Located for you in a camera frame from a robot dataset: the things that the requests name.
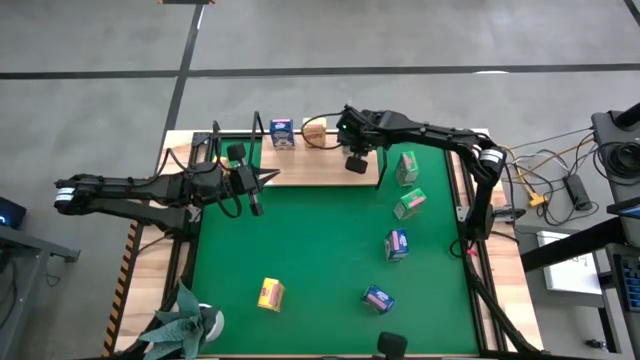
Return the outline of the black device with blue light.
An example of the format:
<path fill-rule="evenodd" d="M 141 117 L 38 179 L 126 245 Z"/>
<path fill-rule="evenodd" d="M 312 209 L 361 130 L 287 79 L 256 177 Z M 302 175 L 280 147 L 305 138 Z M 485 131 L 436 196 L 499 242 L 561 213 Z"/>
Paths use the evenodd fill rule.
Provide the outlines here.
<path fill-rule="evenodd" d="M 18 230 L 26 213 L 25 207 L 0 196 L 0 226 Z"/>

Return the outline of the black metal table frame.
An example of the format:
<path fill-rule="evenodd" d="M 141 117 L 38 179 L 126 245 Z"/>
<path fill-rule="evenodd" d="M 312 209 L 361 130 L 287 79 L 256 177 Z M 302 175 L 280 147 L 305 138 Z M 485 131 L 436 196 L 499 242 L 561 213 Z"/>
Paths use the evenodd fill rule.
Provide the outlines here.
<path fill-rule="evenodd" d="M 164 136 L 160 152 L 163 154 L 170 148 L 179 161 L 186 162 L 191 156 L 193 139 L 204 132 L 208 131 L 169 130 Z M 442 157 L 448 169 L 448 179 L 453 181 L 450 187 L 456 199 L 455 206 L 468 205 L 471 190 L 467 189 L 472 180 L 463 179 L 467 176 L 464 173 L 466 170 L 463 170 L 457 155 L 445 152 Z M 543 342 L 518 245 L 506 238 L 507 235 L 515 237 L 515 232 L 506 223 L 494 224 L 494 231 L 500 234 L 492 234 L 484 245 L 476 245 L 474 248 L 478 252 L 473 259 L 475 270 L 483 279 L 489 279 L 491 275 L 491 285 L 489 280 L 483 281 L 487 287 L 492 286 L 491 291 L 496 301 L 521 335 L 530 344 L 542 349 Z M 159 236 L 160 232 L 156 228 L 144 227 L 139 249 Z M 132 348 L 137 336 L 151 323 L 153 311 L 169 297 L 170 285 L 175 285 L 175 278 L 186 273 L 189 250 L 190 243 L 174 243 L 171 239 L 164 239 L 137 255 L 115 353 Z M 473 306 L 479 306 L 477 310 L 482 320 L 480 333 L 485 336 L 487 348 L 498 350 L 504 347 L 515 352 L 515 347 L 507 339 L 504 330 L 498 331 L 497 320 L 490 319 L 490 312 L 484 301 L 479 295 L 474 296 L 471 302 Z"/>

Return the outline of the green artificial plant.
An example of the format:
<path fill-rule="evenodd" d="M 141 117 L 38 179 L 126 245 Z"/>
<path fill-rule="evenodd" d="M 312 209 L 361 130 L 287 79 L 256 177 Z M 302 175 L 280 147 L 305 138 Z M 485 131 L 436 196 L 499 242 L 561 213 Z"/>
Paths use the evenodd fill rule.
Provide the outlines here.
<path fill-rule="evenodd" d="M 181 280 L 178 281 L 176 302 L 177 312 L 156 311 L 155 318 L 161 326 L 138 337 L 140 341 L 152 344 L 143 360 L 162 360 L 176 351 L 184 356 L 184 360 L 196 360 L 206 344 L 201 343 L 204 327 L 200 302 Z"/>

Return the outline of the green Apple Jacks cereal box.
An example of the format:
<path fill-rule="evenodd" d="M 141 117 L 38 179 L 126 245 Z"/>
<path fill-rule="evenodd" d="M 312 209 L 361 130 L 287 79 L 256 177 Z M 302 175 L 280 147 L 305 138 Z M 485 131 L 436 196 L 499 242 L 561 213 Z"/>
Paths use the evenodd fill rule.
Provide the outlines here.
<path fill-rule="evenodd" d="M 396 166 L 396 180 L 400 186 L 412 185 L 419 175 L 419 165 L 413 151 L 400 154 Z"/>
<path fill-rule="evenodd" d="M 420 188 L 413 189 L 399 198 L 393 213 L 398 220 L 404 220 L 413 216 L 426 200 L 427 197 Z"/>

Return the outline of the white plant pot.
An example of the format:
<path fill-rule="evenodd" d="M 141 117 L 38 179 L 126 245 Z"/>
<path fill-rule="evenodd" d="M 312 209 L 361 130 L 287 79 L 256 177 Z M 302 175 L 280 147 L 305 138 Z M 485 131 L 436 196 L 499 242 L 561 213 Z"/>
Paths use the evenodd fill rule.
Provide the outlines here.
<path fill-rule="evenodd" d="M 199 304 L 200 314 L 203 322 L 204 333 L 202 344 L 216 340 L 222 333 L 225 326 L 225 318 L 222 310 L 208 304 Z"/>

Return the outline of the blue Frosted Flakes cereal box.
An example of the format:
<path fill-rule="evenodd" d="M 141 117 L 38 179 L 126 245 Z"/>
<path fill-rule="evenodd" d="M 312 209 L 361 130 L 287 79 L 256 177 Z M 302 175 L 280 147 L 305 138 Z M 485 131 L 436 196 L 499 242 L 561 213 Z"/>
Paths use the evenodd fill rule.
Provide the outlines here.
<path fill-rule="evenodd" d="M 389 312 L 395 304 L 393 297 L 374 284 L 370 284 L 366 288 L 361 301 L 372 307 L 379 314 Z"/>
<path fill-rule="evenodd" d="M 397 262 L 409 254 L 407 232 L 403 228 L 389 232 L 384 240 L 385 257 L 389 262 Z"/>
<path fill-rule="evenodd" d="M 272 119 L 270 121 L 270 136 L 276 150 L 290 150 L 295 148 L 295 134 L 292 119 Z"/>

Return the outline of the black rounded object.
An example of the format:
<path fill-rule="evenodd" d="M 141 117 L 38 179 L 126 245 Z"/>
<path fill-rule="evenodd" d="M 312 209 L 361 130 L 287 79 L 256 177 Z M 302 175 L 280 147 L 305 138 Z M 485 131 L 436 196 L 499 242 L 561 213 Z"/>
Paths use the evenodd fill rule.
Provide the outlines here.
<path fill-rule="evenodd" d="M 404 360 L 408 341 L 402 336 L 383 331 L 377 340 L 377 351 L 384 360 Z"/>

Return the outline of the white board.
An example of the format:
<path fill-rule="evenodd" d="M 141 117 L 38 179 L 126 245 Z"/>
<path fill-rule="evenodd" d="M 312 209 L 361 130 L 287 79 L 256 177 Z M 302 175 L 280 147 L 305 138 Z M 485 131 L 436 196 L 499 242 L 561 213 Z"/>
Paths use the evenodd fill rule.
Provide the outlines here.
<path fill-rule="evenodd" d="M 547 290 L 589 295 L 601 295 L 598 272 L 592 253 L 544 267 Z"/>

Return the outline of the yellow black hazard tape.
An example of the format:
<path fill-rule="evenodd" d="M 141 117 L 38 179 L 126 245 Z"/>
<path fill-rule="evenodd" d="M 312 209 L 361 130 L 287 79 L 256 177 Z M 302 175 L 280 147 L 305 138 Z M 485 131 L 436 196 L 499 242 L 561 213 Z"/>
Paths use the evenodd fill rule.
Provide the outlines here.
<path fill-rule="evenodd" d="M 111 356 L 116 352 L 121 322 L 124 317 L 126 300 L 133 278 L 137 253 L 140 247 L 143 233 L 143 225 L 132 221 L 129 225 L 124 253 L 121 260 L 119 275 L 116 282 L 114 298 L 111 305 L 109 319 L 106 328 L 106 337 L 103 343 L 102 357 Z"/>

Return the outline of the green table mat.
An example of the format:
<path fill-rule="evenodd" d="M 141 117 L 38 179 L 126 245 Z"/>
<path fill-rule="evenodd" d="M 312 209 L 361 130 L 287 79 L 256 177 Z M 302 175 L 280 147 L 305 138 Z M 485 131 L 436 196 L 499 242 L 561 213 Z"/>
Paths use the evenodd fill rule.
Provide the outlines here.
<path fill-rule="evenodd" d="M 262 216 L 203 215 L 193 293 L 226 323 L 212 355 L 371 354 L 379 334 L 406 337 L 411 354 L 478 350 L 443 152 L 415 146 L 416 187 L 427 200 L 410 218 L 394 207 L 405 189 L 387 172 L 375 187 L 269 187 Z M 385 257 L 391 230 L 407 232 L 409 254 Z M 285 287 L 280 312 L 257 306 L 265 278 Z M 361 297 L 370 285 L 395 299 L 379 314 Z"/>

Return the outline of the grey side table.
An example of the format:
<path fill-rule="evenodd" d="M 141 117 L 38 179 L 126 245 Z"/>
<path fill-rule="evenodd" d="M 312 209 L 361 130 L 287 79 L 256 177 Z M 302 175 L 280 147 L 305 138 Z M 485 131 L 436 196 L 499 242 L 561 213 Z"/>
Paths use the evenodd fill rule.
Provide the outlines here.
<path fill-rule="evenodd" d="M 51 256 L 76 262 L 80 251 L 0 226 L 0 268 L 9 271 L 7 300 L 0 295 L 0 360 L 10 360 Z"/>

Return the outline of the black metal beam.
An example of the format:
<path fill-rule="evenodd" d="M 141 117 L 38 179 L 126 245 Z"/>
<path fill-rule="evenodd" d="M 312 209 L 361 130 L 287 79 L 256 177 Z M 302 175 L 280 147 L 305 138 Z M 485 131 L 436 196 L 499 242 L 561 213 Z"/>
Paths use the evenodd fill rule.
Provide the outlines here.
<path fill-rule="evenodd" d="M 525 272 L 555 265 L 594 252 L 609 244 L 629 245 L 640 249 L 640 225 L 632 219 L 610 218 L 566 238 L 528 251 L 521 256 Z"/>

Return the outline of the black keypad with coloured keys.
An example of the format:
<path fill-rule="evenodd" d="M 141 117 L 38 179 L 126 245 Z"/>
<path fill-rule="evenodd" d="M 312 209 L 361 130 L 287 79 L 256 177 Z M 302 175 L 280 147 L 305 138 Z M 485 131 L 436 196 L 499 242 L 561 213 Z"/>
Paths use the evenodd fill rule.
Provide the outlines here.
<path fill-rule="evenodd" d="M 624 310 L 640 313 L 640 252 L 616 246 L 611 254 L 611 267 Z"/>

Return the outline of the dark grey equipment stand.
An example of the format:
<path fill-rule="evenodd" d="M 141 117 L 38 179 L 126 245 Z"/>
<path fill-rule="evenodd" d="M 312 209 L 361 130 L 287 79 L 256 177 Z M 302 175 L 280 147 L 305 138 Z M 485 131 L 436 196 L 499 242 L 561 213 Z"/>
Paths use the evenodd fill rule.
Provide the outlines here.
<path fill-rule="evenodd" d="M 615 202 L 640 196 L 640 102 L 627 110 L 591 116 L 596 170 L 607 179 Z"/>

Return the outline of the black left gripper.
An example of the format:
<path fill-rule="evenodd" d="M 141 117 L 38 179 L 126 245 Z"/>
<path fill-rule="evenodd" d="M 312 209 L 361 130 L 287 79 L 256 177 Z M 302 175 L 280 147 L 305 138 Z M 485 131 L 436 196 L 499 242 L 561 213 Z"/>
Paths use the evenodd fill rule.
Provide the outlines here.
<path fill-rule="evenodd" d="M 264 214 L 263 206 L 258 198 L 267 182 L 280 174 L 279 169 L 259 168 L 248 162 L 246 149 L 243 144 L 234 143 L 227 147 L 230 161 L 238 163 L 236 167 L 222 167 L 222 199 L 247 195 L 251 213 L 254 216 Z"/>

